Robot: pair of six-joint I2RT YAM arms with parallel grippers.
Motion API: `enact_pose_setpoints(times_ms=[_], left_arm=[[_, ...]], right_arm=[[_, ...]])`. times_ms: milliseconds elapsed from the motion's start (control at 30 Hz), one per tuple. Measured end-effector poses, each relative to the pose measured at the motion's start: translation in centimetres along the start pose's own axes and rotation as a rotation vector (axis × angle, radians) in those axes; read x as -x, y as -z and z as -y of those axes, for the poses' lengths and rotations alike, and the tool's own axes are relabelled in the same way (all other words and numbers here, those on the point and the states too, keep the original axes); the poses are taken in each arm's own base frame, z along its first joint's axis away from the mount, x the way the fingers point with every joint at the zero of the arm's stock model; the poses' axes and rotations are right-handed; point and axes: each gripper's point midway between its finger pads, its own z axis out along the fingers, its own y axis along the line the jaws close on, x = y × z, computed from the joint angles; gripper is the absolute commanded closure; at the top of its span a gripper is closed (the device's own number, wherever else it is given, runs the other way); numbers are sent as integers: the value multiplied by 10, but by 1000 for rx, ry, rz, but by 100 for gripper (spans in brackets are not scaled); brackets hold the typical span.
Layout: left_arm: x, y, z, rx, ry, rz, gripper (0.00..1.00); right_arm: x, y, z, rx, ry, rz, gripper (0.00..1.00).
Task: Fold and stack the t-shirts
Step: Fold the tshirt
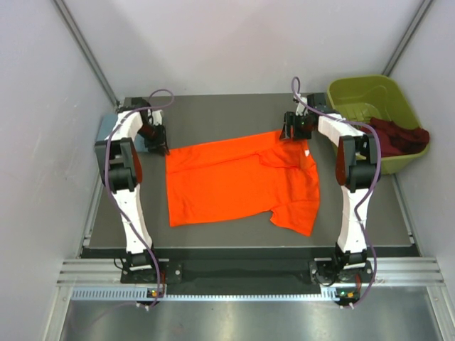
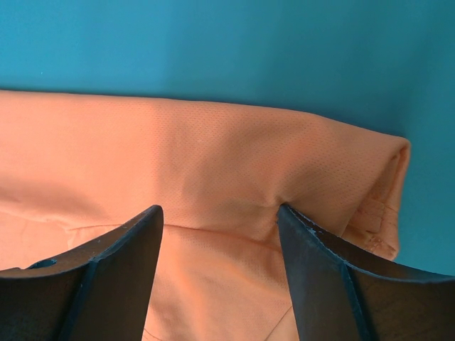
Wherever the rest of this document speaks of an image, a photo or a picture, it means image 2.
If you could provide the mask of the orange t shirt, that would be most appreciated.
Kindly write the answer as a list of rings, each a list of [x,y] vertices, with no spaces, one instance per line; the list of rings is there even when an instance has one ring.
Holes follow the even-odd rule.
[[[303,112],[3,91],[1,267],[160,205],[143,338],[295,340],[279,206],[392,260],[409,160],[404,138]]]

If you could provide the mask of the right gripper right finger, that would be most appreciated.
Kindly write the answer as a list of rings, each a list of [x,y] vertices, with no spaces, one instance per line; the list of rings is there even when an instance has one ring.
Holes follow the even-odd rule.
[[[371,254],[288,205],[277,224],[300,340],[454,339],[454,277]]]

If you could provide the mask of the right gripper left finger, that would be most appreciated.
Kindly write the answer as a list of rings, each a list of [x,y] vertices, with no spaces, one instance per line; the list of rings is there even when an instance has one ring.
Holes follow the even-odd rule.
[[[141,340],[163,229],[154,205],[70,251],[1,271],[1,339]]]

